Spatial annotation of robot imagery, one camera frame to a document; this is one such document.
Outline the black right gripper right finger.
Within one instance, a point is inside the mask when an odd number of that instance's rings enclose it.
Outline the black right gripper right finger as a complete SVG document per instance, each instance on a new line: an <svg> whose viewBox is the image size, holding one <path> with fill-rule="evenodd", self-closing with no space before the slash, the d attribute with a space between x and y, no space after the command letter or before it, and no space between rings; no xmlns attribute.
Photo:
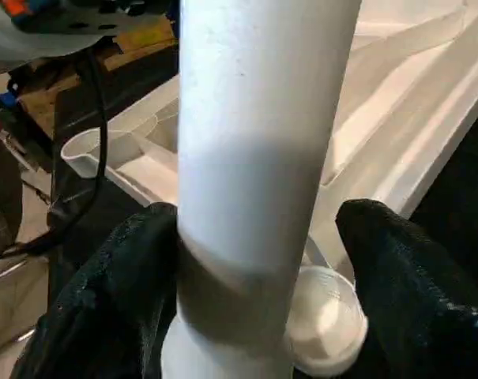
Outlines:
<svg viewBox="0 0 478 379"><path fill-rule="evenodd" d="M395 378L478 378L478 286L382 202L345 201L335 224Z"/></svg>

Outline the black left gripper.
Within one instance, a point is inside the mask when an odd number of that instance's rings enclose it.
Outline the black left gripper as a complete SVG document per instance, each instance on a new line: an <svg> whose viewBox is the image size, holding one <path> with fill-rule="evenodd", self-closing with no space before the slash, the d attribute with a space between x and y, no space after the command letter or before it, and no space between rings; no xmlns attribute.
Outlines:
<svg viewBox="0 0 478 379"><path fill-rule="evenodd" d="M20 30L64 30L61 1L8 0L7 14Z"/></svg>

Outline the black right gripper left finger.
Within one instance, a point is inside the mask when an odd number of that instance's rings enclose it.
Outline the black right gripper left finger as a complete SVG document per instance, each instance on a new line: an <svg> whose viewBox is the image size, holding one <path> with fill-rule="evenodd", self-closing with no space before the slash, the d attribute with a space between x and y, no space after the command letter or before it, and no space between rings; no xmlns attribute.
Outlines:
<svg viewBox="0 0 478 379"><path fill-rule="evenodd" d="M13 378L159 378L175 316L177 208L118 225L38 320Z"/></svg>

